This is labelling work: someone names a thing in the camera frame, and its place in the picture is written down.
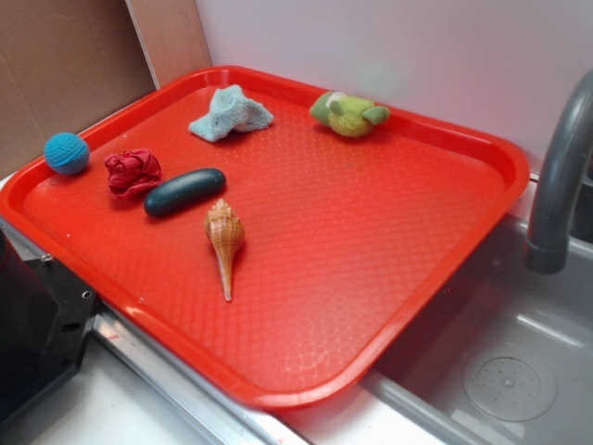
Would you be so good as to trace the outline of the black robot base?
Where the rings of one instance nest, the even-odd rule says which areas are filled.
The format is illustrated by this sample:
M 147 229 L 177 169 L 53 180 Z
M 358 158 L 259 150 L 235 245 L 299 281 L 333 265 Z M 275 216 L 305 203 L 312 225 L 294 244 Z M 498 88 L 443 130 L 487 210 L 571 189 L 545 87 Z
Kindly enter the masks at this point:
M 79 372 L 97 304 L 61 261 L 25 261 L 1 234 L 1 427 Z

